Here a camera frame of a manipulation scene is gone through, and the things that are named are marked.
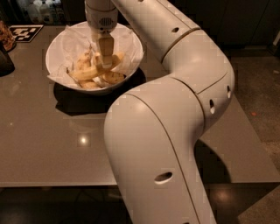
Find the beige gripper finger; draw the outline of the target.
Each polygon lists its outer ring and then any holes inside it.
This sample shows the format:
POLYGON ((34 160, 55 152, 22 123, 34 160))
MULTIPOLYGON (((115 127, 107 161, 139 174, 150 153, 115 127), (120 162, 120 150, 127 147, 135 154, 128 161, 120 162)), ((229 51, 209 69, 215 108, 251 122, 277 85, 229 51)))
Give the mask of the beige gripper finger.
POLYGON ((104 68, 109 68, 113 63, 114 38, 110 33, 104 32, 98 35, 98 48, 101 55, 101 64, 104 68))
POLYGON ((91 39, 93 42, 95 42, 96 44, 98 43, 98 40, 99 40, 99 32, 92 28, 91 29, 91 39))

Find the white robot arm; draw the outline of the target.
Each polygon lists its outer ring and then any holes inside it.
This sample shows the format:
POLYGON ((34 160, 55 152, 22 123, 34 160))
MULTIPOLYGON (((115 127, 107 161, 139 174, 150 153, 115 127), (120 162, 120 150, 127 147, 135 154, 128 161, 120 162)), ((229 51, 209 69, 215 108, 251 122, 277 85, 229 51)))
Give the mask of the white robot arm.
POLYGON ((168 0, 85 0, 101 47, 121 13, 155 54, 166 76, 111 105, 104 140, 133 224, 216 224, 194 145, 228 107, 235 74, 209 36, 168 0))

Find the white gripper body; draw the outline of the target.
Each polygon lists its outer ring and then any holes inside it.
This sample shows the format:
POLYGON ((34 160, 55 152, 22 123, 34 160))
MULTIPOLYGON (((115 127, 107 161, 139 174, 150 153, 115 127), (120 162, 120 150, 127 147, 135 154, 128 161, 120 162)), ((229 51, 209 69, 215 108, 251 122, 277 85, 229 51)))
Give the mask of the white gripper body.
POLYGON ((112 32, 116 28, 118 10, 111 0, 85 0, 85 14, 94 33, 112 32))

